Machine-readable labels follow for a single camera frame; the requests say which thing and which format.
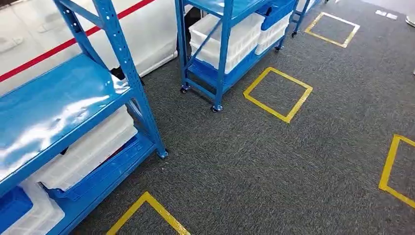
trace plastic storage box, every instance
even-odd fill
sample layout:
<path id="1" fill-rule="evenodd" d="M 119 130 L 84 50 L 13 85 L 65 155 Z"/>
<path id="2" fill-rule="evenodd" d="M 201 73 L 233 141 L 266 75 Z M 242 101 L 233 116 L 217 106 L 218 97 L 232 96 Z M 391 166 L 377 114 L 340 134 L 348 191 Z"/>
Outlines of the plastic storage box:
<path id="1" fill-rule="evenodd" d="M 117 149 L 131 139 L 137 130 L 134 121 L 122 106 L 99 125 L 32 175 L 46 188 L 63 191 L 81 181 Z"/>
<path id="2" fill-rule="evenodd" d="M 292 13 L 293 12 L 288 13 L 286 16 L 284 16 L 281 20 L 273 24 L 267 30 L 262 30 L 261 34 L 259 35 L 258 45 L 262 45 L 265 42 L 269 41 L 269 39 L 275 36 L 275 34 L 279 32 L 281 28 L 285 29 L 287 25 L 290 23 L 290 17 Z"/>
<path id="3" fill-rule="evenodd" d="M 265 17 L 261 30 L 267 30 L 294 10 L 296 0 L 274 0 L 256 12 Z"/>
<path id="4" fill-rule="evenodd" d="M 256 55 L 262 54 L 267 48 L 272 46 L 276 41 L 278 41 L 282 36 L 285 34 L 285 29 L 288 27 L 289 23 L 286 23 L 282 27 L 280 27 L 279 31 L 275 32 L 271 37 L 265 40 L 263 43 L 258 44 L 255 50 Z"/>
<path id="5" fill-rule="evenodd" d="M 65 213 L 49 198 L 42 187 L 31 180 L 20 186 L 33 203 L 32 208 L 11 225 L 2 235 L 45 235 L 61 221 Z"/>
<path id="6" fill-rule="evenodd" d="M 226 57 L 225 73 L 228 74 L 234 69 L 258 44 L 258 38 L 260 34 L 256 34 L 251 40 L 246 43 L 245 47 L 242 48 L 233 57 Z M 190 42 L 192 47 L 192 55 L 197 50 L 198 45 Z M 219 69 L 219 54 L 212 54 L 210 51 L 202 48 L 196 58 L 200 61 L 204 61 L 212 65 L 215 69 Z"/>
<path id="7" fill-rule="evenodd" d="M 63 192 L 60 189 L 52 189 L 49 190 L 49 193 L 56 198 L 67 198 L 72 201 L 78 200 L 85 193 L 93 190 L 94 186 L 99 182 L 107 178 L 118 178 L 128 168 L 131 168 L 134 162 L 139 161 L 141 163 L 144 161 L 146 155 L 139 159 L 137 159 L 137 155 L 142 155 L 143 152 L 149 150 L 150 145 L 146 142 L 149 142 L 149 140 L 143 134 L 139 133 L 135 135 L 123 145 L 122 150 L 118 154 L 109 158 L 68 191 Z"/>
<path id="8" fill-rule="evenodd" d="M 194 25 L 189 27 L 191 37 L 190 42 L 193 46 L 192 54 L 194 54 L 195 50 L 200 47 L 200 45 L 203 43 L 203 41 L 206 39 L 206 37 L 212 31 L 212 29 L 218 21 L 218 17 L 212 14 L 208 14 L 207 16 L 203 17 L 201 20 L 196 22 Z M 261 24 L 263 21 L 263 16 L 257 13 L 252 13 L 243 21 L 232 27 L 231 35 L 229 37 L 227 58 L 234 59 L 236 56 L 238 56 L 239 53 L 244 52 L 244 49 L 250 46 L 248 44 L 252 42 L 252 38 L 255 38 L 257 35 L 259 35 L 261 31 Z M 205 45 L 202 48 L 205 52 L 208 51 L 212 55 L 218 55 L 218 60 L 221 46 L 221 34 L 222 25 L 218 26 L 215 32 L 212 33 L 211 38 L 209 38 L 209 40 L 205 43 Z M 230 72 L 230 66 L 227 67 L 228 70 L 225 73 Z"/>
<path id="9" fill-rule="evenodd" d="M 32 201 L 19 186 L 0 198 L 0 233 L 19 220 L 33 207 Z"/>

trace red stripe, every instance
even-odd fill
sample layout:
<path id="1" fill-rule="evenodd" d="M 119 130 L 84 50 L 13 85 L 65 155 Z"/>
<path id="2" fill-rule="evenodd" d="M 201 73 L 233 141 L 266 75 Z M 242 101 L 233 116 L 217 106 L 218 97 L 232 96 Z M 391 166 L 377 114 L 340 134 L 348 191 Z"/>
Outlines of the red stripe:
<path id="1" fill-rule="evenodd" d="M 151 3 L 152 1 L 154 1 L 154 0 L 142 0 L 141 2 L 138 2 L 138 3 L 134 4 L 133 6 L 131 6 L 131 7 L 127 8 L 127 9 L 121 11 L 118 14 L 118 18 L 119 19 L 124 18 L 124 17 L 130 15 L 131 13 L 137 11 L 138 9 L 144 7 L 145 5 Z M 91 34 L 94 34 L 94 33 L 98 32 L 99 30 L 100 30 L 100 28 L 98 28 L 97 26 L 94 26 L 94 27 L 88 29 L 86 31 L 86 34 L 87 34 L 87 36 L 90 36 Z M 68 40 L 68 41 L 60 44 L 59 46 L 48 50 L 47 52 L 39 55 L 38 57 L 36 57 L 36 58 L 34 58 L 32 60 L 29 60 L 26 63 L 20 65 L 19 67 L 14 68 L 14 69 L 10 70 L 9 72 L 1 75 L 0 76 L 0 82 L 4 81 L 4 80 L 6 80 L 6 79 L 8 79 L 8 78 L 10 78 L 10 77 L 12 77 L 12 76 L 20 73 L 20 72 L 22 72 L 23 70 L 26 70 L 26 69 L 32 67 L 33 65 L 35 65 L 35 64 L 37 64 L 37 63 L 39 63 L 39 62 L 41 62 L 41 61 L 43 61 L 43 60 L 51 57 L 51 56 L 53 56 L 54 54 L 56 54 L 56 53 L 58 53 L 60 51 L 63 51 L 64 49 L 66 49 L 66 48 L 74 45 L 75 43 L 76 43 L 75 39 L 72 38 L 72 39 L 70 39 L 70 40 Z"/>

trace blue metal shelf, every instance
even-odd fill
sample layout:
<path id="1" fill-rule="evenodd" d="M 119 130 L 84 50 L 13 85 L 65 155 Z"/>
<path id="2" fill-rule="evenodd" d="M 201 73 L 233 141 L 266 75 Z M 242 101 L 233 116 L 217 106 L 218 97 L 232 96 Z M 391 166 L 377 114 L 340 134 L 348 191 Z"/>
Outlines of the blue metal shelf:
<path id="1" fill-rule="evenodd" d="M 224 14 L 225 0 L 185 0 L 199 9 L 211 13 L 219 18 Z M 233 0 L 231 27 L 241 22 L 244 18 L 260 9 L 271 0 Z"/>
<path id="2" fill-rule="evenodd" d="M 256 56 L 253 52 L 244 58 L 229 74 L 225 74 L 225 63 L 228 52 L 229 37 L 231 34 L 232 26 L 236 25 L 244 18 L 252 14 L 254 11 L 262 8 L 272 0 L 175 0 L 176 4 L 176 17 L 177 17 L 177 30 L 178 30 L 178 44 L 179 44 L 179 60 L 181 67 L 182 88 L 180 91 L 186 93 L 191 87 L 197 88 L 202 93 L 206 94 L 213 100 L 213 106 L 211 110 L 218 112 L 223 109 L 222 96 L 229 90 L 242 76 L 252 68 L 262 57 L 269 51 L 270 48 L 275 47 L 281 49 L 284 41 L 287 29 L 284 36 L 274 43 L 268 50 L 263 52 L 260 56 Z M 217 17 L 220 18 L 216 26 L 207 35 L 206 39 L 201 43 L 200 48 L 188 58 L 186 48 L 186 28 L 184 25 L 184 6 L 191 4 L 199 7 Z M 214 69 L 211 65 L 201 62 L 196 59 L 197 54 L 201 51 L 201 48 L 205 45 L 207 40 L 212 35 L 212 32 L 222 24 L 221 32 L 221 45 L 219 53 L 219 66 L 218 69 Z M 192 80 L 189 77 L 189 72 L 195 74 L 201 80 L 205 81 L 209 85 L 215 88 L 215 93 L 212 93 L 205 89 L 201 84 Z"/>
<path id="3" fill-rule="evenodd" d="M 106 69 L 80 54 L 0 98 L 0 195 L 131 99 Z"/>
<path id="4" fill-rule="evenodd" d="M 98 15 L 70 0 L 53 1 L 82 54 L 0 97 L 0 196 L 122 105 L 142 127 L 124 150 L 76 185 L 72 193 L 79 200 L 56 199 L 65 217 L 49 233 L 67 234 L 149 154 L 168 153 L 111 0 L 92 0 Z M 105 31 L 127 82 L 111 75 L 75 12 Z"/>
<path id="5" fill-rule="evenodd" d="M 282 38 L 278 39 L 266 49 L 262 54 L 255 55 L 255 49 L 250 52 L 229 74 L 224 76 L 223 91 L 226 92 L 229 90 L 237 81 L 239 81 L 258 61 L 264 57 L 264 55 L 280 43 Z M 203 61 L 196 59 L 191 66 L 189 66 L 189 71 L 196 75 L 198 78 L 202 79 L 209 85 L 216 88 L 218 77 L 218 70 L 215 69 L 212 65 L 207 64 Z"/>
<path id="6" fill-rule="evenodd" d="M 138 133 L 131 141 L 125 144 L 125 148 L 121 152 L 113 157 L 113 159 L 124 158 L 123 171 L 111 172 L 106 176 L 105 180 L 96 182 L 91 190 L 88 190 L 76 201 L 68 198 L 57 198 L 50 194 L 64 211 L 65 217 L 48 234 L 68 234 L 140 163 L 154 152 L 155 148 L 148 137 Z"/>

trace caster wheel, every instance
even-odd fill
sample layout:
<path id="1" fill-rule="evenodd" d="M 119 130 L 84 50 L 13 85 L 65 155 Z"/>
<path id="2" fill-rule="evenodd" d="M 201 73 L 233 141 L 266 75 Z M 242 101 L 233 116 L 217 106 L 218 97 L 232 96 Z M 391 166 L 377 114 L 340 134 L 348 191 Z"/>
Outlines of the caster wheel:
<path id="1" fill-rule="evenodd" d="M 212 112 L 214 112 L 214 113 L 219 112 L 219 110 L 215 109 L 213 106 L 210 108 L 210 110 L 211 110 Z"/>

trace white plastic bin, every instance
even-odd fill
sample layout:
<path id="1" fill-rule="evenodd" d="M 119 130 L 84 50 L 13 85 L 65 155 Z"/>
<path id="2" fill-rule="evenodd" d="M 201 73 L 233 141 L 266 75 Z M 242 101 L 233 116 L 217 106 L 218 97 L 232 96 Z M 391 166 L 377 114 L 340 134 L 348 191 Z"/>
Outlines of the white plastic bin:
<path id="1" fill-rule="evenodd" d="M 282 27 L 284 27 L 285 29 L 286 25 L 290 23 L 290 17 L 292 13 L 293 12 L 290 12 L 289 14 L 284 16 L 281 20 L 273 24 L 267 30 L 261 31 L 261 35 L 259 36 L 259 39 L 258 39 L 258 44 L 261 45 L 267 42 L 271 37 L 275 36 L 275 34 L 279 32 L 279 30 Z"/>
<path id="2" fill-rule="evenodd" d="M 265 18 L 263 16 L 257 13 L 252 13 L 243 21 L 232 27 L 231 35 L 229 37 L 227 57 L 235 57 L 240 51 L 242 51 L 242 49 L 247 46 L 248 43 L 251 42 L 252 38 L 260 33 L 261 24 L 264 22 L 264 19 Z M 190 41 L 196 48 L 200 47 L 202 42 L 206 39 L 218 21 L 218 17 L 212 14 L 208 14 L 196 22 L 194 25 L 189 27 L 191 36 Z M 209 40 L 203 46 L 203 49 L 209 51 L 211 54 L 219 55 L 221 46 L 221 34 L 222 25 L 218 26 L 218 28 L 212 34 L 211 38 L 209 38 Z"/>
<path id="3" fill-rule="evenodd" d="M 59 154 L 32 176 L 48 188 L 68 190 L 91 173 L 137 130 L 125 106 L 95 126 L 72 144 L 64 155 Z"/>
<path id="4" fill-rule="evenodd" d="M 31 180 L 20 186 L 30 198 L 33 207 L 10 226 L 2 235 L 45 235 L 65 216 L 56 202 L 42 187 Z"/>
<path id="5" fill-rule="evenodd" d="M 228 74 L 234 69 L 258 44 L 259 34 L 256 34 L 251 40 L 237 52 L 233 57 L 227 57 L 225 63 L 225 73 Z M 192 47 L 192 55 L 196 52 L 198 45 L 190 42 Z M 198 60 L 211 64 L 215 69 L 219 69 L 219 54 L 212 54 L 210 51 L 202 48 L 196 56 Z"/>
<path id="6" fill-rule="evenodd" d="M 289 23 L 284 24 L 282 27 L 280 27 L 279 31 L 275 32 L 274 35 L 269 37 L 266 41 L 264 41 L 261 44 L 258 44 L 255 50 L 255 55 L 262 54 L 267 48 L 269 48 L 272 44 L 274 44 L 276 41 L 278 41 L 282 36 L 285 34 L 285 29 L 288 27 Z"/>

